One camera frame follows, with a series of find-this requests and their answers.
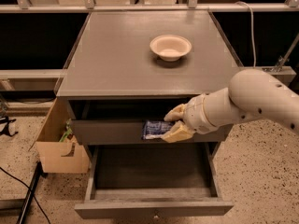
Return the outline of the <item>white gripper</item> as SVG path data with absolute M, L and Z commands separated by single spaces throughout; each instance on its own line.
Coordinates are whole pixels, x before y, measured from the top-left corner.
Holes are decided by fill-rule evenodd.
M 195 96 L 187 104 L 177 105 L 164 116 L 164 121 L 178 120 L 168 132 L 162 135 L 165 142 L 176 143 L 192 138 L 195 133 L 207 134 L 218 130 L 218 127 L 206 117 L 205 98 L 205 94 Z

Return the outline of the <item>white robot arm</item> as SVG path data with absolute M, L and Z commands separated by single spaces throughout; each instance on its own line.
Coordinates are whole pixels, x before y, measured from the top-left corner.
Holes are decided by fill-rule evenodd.
M 270 119 L 299 134 L 299 95 L 262 70 L 246 69 L 235 74 L 226 88 L 195 96 L 164 119 L 175 123 L 162 135 L 168 143 L 256 119 Z

